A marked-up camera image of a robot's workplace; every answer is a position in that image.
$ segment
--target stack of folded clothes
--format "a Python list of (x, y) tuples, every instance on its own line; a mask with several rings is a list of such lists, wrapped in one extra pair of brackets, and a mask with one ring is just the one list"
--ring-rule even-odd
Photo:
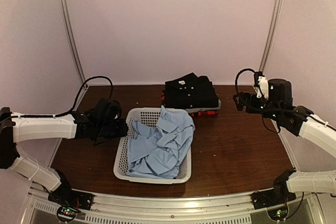
[(166, 108), (184, 109), (192, 116), (217, 114), (221, 101), (207, 76), (194, 73), (165, 83), (162, 104)]

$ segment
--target metal frame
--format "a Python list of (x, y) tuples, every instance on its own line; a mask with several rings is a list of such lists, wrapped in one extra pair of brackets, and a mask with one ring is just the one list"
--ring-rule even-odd
[[(80, 94), (80, 96), (79, 96), (79, 98), (78, 98), (78, 100), (77, 100), (77, 104), (76, 104), (76, 106), (75, 106), (75, 110), (78, 109), (78, 106), (79, 106), (80, 102), (82, 101), (82, 99), (84, 98), (84, 95), (86, 94), (86, 92), (88, 91), (88, 89), (89, 89), (89, 87), (86, 86), (86, 87), (84, 88), (84, 90), (82, 91), (82, 93)], [(61, 141), (62, 141), (61, 138), (58, 138), (58, 139), (57, 139), (57, 143), (55, 144), (54, 152), (52, 153), (52, 155), (51, 155), (51, 157), (50, 157), (50, 159), (49, 159), (49, 162), (48, 162), (48, 167), (51, 167), (51, 164), (53, 163), (54, 158), (55, 158), (55, 156), (56, 156), (56, 153), (57, 153), (57, 151), (58, 151), (58, 148), (59, 148), (59, 146), (61, 145)]]
[(278, 19), (279, 19), (279, 16), (280, 16), (282, 1), (283, 0), (274, 0), (271, 23), (269, 25), (268, 36), (267, 36), (267, 40), (266, 40), (266, 44), (265, 44), (265, 48), (264, 48), (264, 54), (263, 54), (263, 57), (261, 59), (259, 71), (264, 71), (265, 70), (265, 67), (266, 67), (266, 64), (267, 64), (267, 61), (268, 61), (268, 58), (269, 58), (269, 54), (270, 54), (270, 51), (271, 51), (273, 39), (275, 37), (275, 32), (276, 32), (276, 27), (277, 27), (277, 24), (278, 24)]
[[(274, 128), (276, 130), (278, 130), (277, 123), (275, 121), (273, 121), (273, 120), (272, 120), (272, 123), (273, 123)], [(290, 162), (292, 164), (292, 167), (299, 170), (300, 169), (299, 164), (298, 164), (298, 162), (297, 162), (297, 160), (295, 158), (295, 155), (294, 155), (294, 152), (293, 152), (292, 148), (290, 147), (290, 144), (288, 142), (288, 139), (287, 139), (284, 131), (280, 131), (278, 133), (278, 136), (280, 137), (280, 140), (282, 141), (282, 144), (283, 144), (283, 146), (284, 146), (284, 148), (285, 148), (285, 150), (287, 152), (287, 155), (288, 155), (289, 160), (290, 160)]]
[(63, 20), (65, 24), (65, 29), (66, 29), (66, 34), (67, 34), (71, 54), (72, 54), (72, 57), (75, 63), (78, 77), (81, 83), (83, 84), (85, 82), (85, 75), (84, 75), (84, 71), (80, 63), (79, 56), (78, 56), (78, 51), (77, 51), (75, 38), (74, 38), (74, 32), (72, 31), (72, 26), (70, 22), (67, 0), (60, 0), (60, 4), (61, 4), (62, 16), (63, 16)]
[[(254, 210), (250, 194), (253, 192), (214, 197), (195, 198), (139, 198), (94, 194), (90, 211), (82, 210), (78, 220), (84, 223), (221, 223), (227, 219), (245, 218), (266, 208)], [(32, 184), (22, 224), (29, 224), (34, 209), (54, 214), (56, 203), (47, 200), (47, 193)], [(306, 193), (307, 207), (315, 224), (325, 224), (316, 194)], [(301, 194), (293, 202), (299, 202)]]

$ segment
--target wire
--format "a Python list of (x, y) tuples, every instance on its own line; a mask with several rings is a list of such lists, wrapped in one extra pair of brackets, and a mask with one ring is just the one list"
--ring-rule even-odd
[(248, 104), (247, 102), (244, 101), (244, 99), (242, 98), (242, 96), (240, 95), (240, 92), (239, 92), (239, 89), (238, 89), (238, 79), (239, 79), (239, 76), (244, 73), (244, 72), (247, 72), (247, 71), (250, 71), (252, 73), (256, 73), (255, 70), (253, 70), (252, 68), (245, 68), (245, 69), (242, 69), (241, 71), (238, 72), (237, 76), (236, 76), (236, 79), (235, 79), (235, 90), (236, 90), (236, 93), (240, 99), (240, 101), (248, 108), (250, 109), (253, 109), (254, 111), (257, 111), (257, 112), (273, 112), (273, 113), (276, 113), (276, 112), (287, 112), (287, 113), (291, 113), (291, 114), (296, 114), (296, 115), (307, 115), (305, 113), (300, 113), (300, 112), (295, 112), (293, 110), (285, 110), (285, 109), (259, 109), (259, 108), (256, 108), (256, 107), (253, 107), (251, 106), (250, 104)]
[(299, 204), (298, 207), (295, 209), (295, 211), (294, 211), (290, 216), (286, 217), (284, 220), (288, 220), (288, 219), (292, 218), (292, 217), (297, 213), (297, 211), (300, 209), (300, 207), (301, 207), (301, 205), (302, 205), (304, 196), (305, 196), (305, 193), (302, 192), (302, 198), (301, 198), (301, 200), (300, 200), (300, 204)]
[(59, 204), (61, 207), (70, 208), (72, 211), (74, 211), (77, 214), (81, 213), (81, 211), (79, 210), (79, 200), (78, 199), (76, 199), (77, 209), (75, 210), (73, 207), (61, 204), (58, 200), (56, 200), (54, 198), (53, 194), (44, 185), (41, 185), (40, 183), (37, 183), (37, 182), (34, 182), (34, 183), (37, 184), (37, 185), (40, 185), (41, 187), (43, 187), (43, 190), (46, 193), (48, 193), (48, 195), (54, 200), (54, 202), (56, 202), (57, 204)]
[[(314, 118), (313, 116), (311, 116), (311, 115), (308, 115), (308, 117), (310, 117), (310, 118), (312, 118), (312, 119), (314, 119), (316, 122), (318, 122), (318, 123), (320, 123), (320, 124), (323, 124), (323, 125), (325, 125), (325, 123), (323, 123), (322, 121), (320, 121), (320, 120), (318, 120), (318, 119), (316, 119), (316, 118)], [(331, 126), (331, 125), (325, 125), (326, 127), (328, 127), (328, 128), (330, 128), (330, 129), (332, 129), (333, 131), (336, 131), (336, 129), (333, 127), (333, 126)]]
[[(73, 105), (72, 105), (72, 107), (71, 107), (68, 111), (63, 112), (63, 113), (59, 113), (59, 114), (56, 114), (56, 115), (29, 115), (29, 114), (27, 114), (27, 115), (20, 115), (20, 117), (21, 117), (21, 118), (54, 118), (54, 117), (59, 118), (59, 117), (61, 117), (61, 116), (65, 116), (65, 115), (70, 114), (72, 111), (75, 110), (75, 107), (76, 107), (76, 105), (77, 105), (77, 101), (78, 101), (80, 92), (81, 92), (82, 89), (85, 87), (86, 83), (88, 83), (89, 81), (91, 81), (91, 80), (93, 80), (93, 79), (106, 79), (106, 80), (109, 81), (109, 83), (110, 83), (110, 87), (111, 87), (110, 95), (109, 95), (109, 99), (111, 99), (111, 98), (112, 98), (112, 93), (113, 93), (113, 83), (112, 83), (111, 79), (108, 78), (108, 77), (106, 77), (106, 76), (93, 76), (93, 77), (90, 77), (89, 79), (85, 80), (85, 82), (80, 86), (80, 88), (79, 88), (79, 90), (78, 90), (78, 92), (77, 92), (77, 95), (76, 95), (76, 97), (75, 97), (75, 100), (74, 100), (74, 102), (73, 102)], [(8, 120), (8, 119), (18, 118), (18, 117), (19, 117), (19, 116), (17, 116), (17, 115), (9, 116), (9, 117), (7, 117), (6, 119), (3, 119), (2, 121), (0, 121), (0, 125), (1, 125), (4, 121), (6, 121), (6, 120)]]
[(279, 131), (278, 131), (278, 132), (271, 130), (269, 127), (267, 127), (267, 125), (266, 125), (266, 123), (265, 123), (265, 121), (264, 121), (264, 117), (261, 116), (261, 118), (262, 118), (262, 122), (263, 122), (262, 124), (264, 125), (264, 127), (265, 127), (268, 131), (273, 132), (273, 133), (276, 133), (276, 134), (279, 134), (279, 133), (281, 132), (281, 128), (279, 128)]

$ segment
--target blue cloth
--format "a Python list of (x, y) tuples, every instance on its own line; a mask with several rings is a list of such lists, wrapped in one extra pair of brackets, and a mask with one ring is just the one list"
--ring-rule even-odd
[(135, 134), (128, 139), (127, 175), (144, 178), (175, 178), (187, 155), (195, 125), (185, 112), (170, 112), (161, 107), (156, 127), (137, 119), (132, 122)]

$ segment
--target folded black shirt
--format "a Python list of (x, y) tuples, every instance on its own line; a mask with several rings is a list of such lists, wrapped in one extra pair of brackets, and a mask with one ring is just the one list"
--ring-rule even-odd
[(218, 96), (207, 76), (197, 77), (194, 73), (165, 83), (163, 91), (167, 108), (215, 108)]

